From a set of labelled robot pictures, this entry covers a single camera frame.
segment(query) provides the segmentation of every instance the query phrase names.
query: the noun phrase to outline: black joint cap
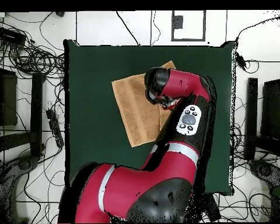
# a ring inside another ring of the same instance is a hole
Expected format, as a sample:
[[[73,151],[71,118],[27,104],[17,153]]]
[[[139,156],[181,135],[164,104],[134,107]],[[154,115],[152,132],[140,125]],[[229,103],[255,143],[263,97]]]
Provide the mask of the black joint cap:
[[[170,71],[165,68],[154,67],[149,69],[144,76],[146,89],[159,96],[169,80],[169,75]]]

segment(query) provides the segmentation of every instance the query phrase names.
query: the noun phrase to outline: power strip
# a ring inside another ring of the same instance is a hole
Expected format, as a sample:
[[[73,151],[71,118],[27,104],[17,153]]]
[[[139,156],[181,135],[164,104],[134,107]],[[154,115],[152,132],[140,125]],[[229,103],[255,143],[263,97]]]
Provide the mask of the power strip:
[[[55,136],[56,145],[57,145],[57,147],[59,147],[61,149],[64,146],[64,140],[61,135],[61,131],[59,128],[59,123],[58,123],[55,111],[50,109],[50,110],[47,110],[45,113],[47,114],[47,118],[49,119],[50,129]]]

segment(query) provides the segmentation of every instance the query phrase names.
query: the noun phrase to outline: electrical outlet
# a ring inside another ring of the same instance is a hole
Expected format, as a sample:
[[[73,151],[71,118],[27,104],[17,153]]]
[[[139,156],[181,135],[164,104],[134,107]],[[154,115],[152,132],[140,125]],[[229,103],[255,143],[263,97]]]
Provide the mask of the electrical outlet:
[[[205,41],[205,10],[173,10],[172,41]]]

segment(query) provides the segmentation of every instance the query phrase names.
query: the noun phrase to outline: white floor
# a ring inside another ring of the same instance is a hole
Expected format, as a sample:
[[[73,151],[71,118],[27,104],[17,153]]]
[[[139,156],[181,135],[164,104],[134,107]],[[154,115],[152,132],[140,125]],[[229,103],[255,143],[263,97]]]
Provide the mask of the white floor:
[[[177,45],[207,45],[209,42],[210,46],[220,46],[225,40],[235,40],[239,32],[247,26],[254,25],[262,20],[273,18],[277,11],[273,10],[229,10],[227,12],[227,25],[226,25],[226,10],[208,10],[206,12],[206,40],[205,42],[172,42],[171,41],[171,11],[153,11],[153,16],[155,14],[155,25],[160,30],[160,35],[158,29],[152,25],[152,42],[159,39],[154,43],[154,45],[167,45],[167,46],[177,46]],[[9,28],[8,25],[17,27],[31,34],[32,39],[37,45],[43,45],[54,50],[57,55],[62,53],[64,39],[77,39],[80,45],[136,45],[135,40],[126,30],[125,26],[118,18],[115,12],[66,12],[64,17],[60,18],[53,13],[49,16],[41,25],[41,32],[43,36],[51,43],[48,44],[47,41],[40,34],[40,22],[42,21],[49,12],[29,12],[29,13],[9,13],[14,18],[7,16],[4,18],[4,22],[7,25],[4,27]],[[151,12],[146,11],[136,11],[136,12],[119,12],[126,25],[132,31],[135,38],[143,46],[150,45],[150,35],[151,35]],[[184,23],[187,20],[190,24],[191,22],[191,12],[180,13],[184,15]],[[199,32],[197,29],[193,29],[193,33]],[[265,24],[260,24],[256,27],[252,27],[242,32],[239,39],[238,52],[244,57],[245,60],[259,60],[259,61],[280,61],[280,20],[270,21]],[[246,85],[249,77],[258,78],[258,97],[261,97],[262,86],[265,81],[270,81],[274,79],[280,79],[280,62],[260,62],[259,69],[256,73],[249,74],[244,72],[241,68],[236,69],[236,108],[241,106],[242,103],[239,98],[242,99],[243,103],[246,102]],[[256,67],[256,63],[251,63],[249,72],[253,72]],[[53,84],[57,84],[58,79],[50,80]],[[31,81],[27,79],[18,80],[18,94],[17,98],[27,98],[30,102],[30,96],[25,94],[26,92],[31,92]],[[50,101],[53,103],[56,100],[54,94],[54,87],[49,83],[44,85],[44,100],[43,107],[45,109],[50,107]],[[25,100],[19,100],[17,102],[17,111],[21,116],[24,124],[29,130],[30,125],[30,105]],[[261,113],[261,100],[258,104],[258,113]],[[59,122],[64,122],[63,109],[61,107],[57,108],[59,114]],[[242,124],[244,120],[244,107],[236,111],[235,121],[236,123]],[[22,130],[22,124],[18,123],[16,127],[5,127],[5,129],[12,130]],[[43,117],[43,130],[50,130],[48,126],[48,121],[46,115]],[[11,131],[5,131],[5,135],[11,134]],[[50,132],[43,133],[43,142],[51,136]],[[5,161],[14,159],[19,155],[19,153],[29,146],[24,145],[15,149],[11,149],[1,154],[1,159],[5,158]],[[48,140],[46,157],[54,155],[58,148],[55,144],[53,138]],[[47,203],[41,203],[41,211],[36,217],[34,223],[52,223],[57,222],[58,214],[58,202],[61,197],[64,183],[64,172],[57,173],[54,178],[53,175],[58,171],[64,171],[64,161],[65,161],[65,149],[52,159],[40,164],[33,172],[30,173],[30,180],[28,185],[40,176],[36,181],[31,183],[27,188],[28,194],[35,198],[37,201],[48,202],[50,206],[50,214],[45,216],[45,211],[48,212]],[[44,175],[44,167],[46,168],[47,177],[56,185],[50,185],[50,190],[48,192],[50,182]],[[235,194],[231,197],[220,196],[220,209],[221,213],[226,218],[234,218],[234,221],[253,221],[249,212],[246,208],[246,197],[249,197],[254,193],[264,193],[268,195],[268,188],[262,181],[255,178],[249,170],[244,167],[238,167],[234,171],[234,190]],[[18,201],[31,201],[28,199],[23,191],[23,186],[27,180],[27,175],[23,176],[17,188]],[[225,208],[230,204],[233,204],[233,208]],[[255,196],[251,203],[255,207],[260,207],[265,205],[270,207],[270,201],[261,196]],[[19,216],[29,217],[30,222],[39,211],[39,206],[33,202],[17,202],[17,210]],[[240,220],[235,218],[245,218],[248,214],[246,220]],[[267,221],[268,218],[263,214],[254,216],[257,221]]]

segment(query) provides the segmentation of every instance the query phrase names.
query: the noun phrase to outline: button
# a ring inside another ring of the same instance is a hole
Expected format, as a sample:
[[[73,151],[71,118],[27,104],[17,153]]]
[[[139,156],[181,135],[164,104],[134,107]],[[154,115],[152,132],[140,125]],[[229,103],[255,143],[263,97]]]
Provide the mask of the button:
[[[182,122],[184,124],[191,124],[191,125],[193,125],[193,124],[196,123],[196,118],[193,115],[189,115],[189,114],[184,115],[181,120],[182,120]]]

